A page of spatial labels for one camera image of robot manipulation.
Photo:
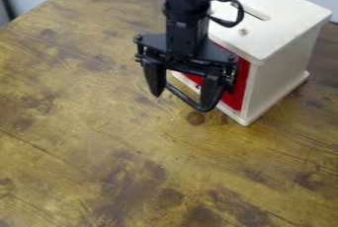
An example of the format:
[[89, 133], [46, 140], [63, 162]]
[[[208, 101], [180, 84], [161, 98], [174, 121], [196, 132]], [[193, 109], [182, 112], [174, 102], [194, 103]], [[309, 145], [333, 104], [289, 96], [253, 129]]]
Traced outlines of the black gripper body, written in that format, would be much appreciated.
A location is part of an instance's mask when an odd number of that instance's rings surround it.
[[233, 28], [234, 22], [206, 16], [197, 22], [178, 23], [166, 20], [164, 34], [136, 35], [136, 61], [141, 64], [150, 88], [169, 85], [166, 71], [197, 76], [210, 87], [230, 88], [236, 77], [237, 58], [208, 38], [208, 21]]

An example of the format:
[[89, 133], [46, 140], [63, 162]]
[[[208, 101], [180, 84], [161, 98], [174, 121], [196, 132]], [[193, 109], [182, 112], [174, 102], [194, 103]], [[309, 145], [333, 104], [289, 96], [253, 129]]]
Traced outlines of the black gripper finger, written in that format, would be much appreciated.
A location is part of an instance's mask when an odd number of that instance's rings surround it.
[[154, 97], [158, 97], [166, 85], [166, 69], [160, 64], [145, 63], [144, 75], [149, 91]]
[[202, 78], [198, 104], [204, 111], [213, 109], [226, 89], [226, 83], [218, 75], [208, 74]]

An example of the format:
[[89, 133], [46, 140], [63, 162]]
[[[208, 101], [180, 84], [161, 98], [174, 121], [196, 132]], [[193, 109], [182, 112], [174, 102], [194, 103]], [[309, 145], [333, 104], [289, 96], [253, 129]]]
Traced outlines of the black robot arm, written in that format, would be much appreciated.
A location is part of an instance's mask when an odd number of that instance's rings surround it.
[[[162, 91], [170, 91], [200, 112], [208, 112], [216, 107], [222, 94], [233, 88], [237, 74], [237, 56], [210, 41], [208, 23], [214, 22], [225, 28], [232, 28], [244, 19], [242, 9], [237, 10], [233, 21], [212, 17], [212, 1], [165, 0], [162, 13], [166, 31], [133, 37], [133, 43], [137, 45], [134, 57], [141, 64], [152, 95], [157, 97]], [[196, 101], [168, 82], [168, 71], [201, 78]]]

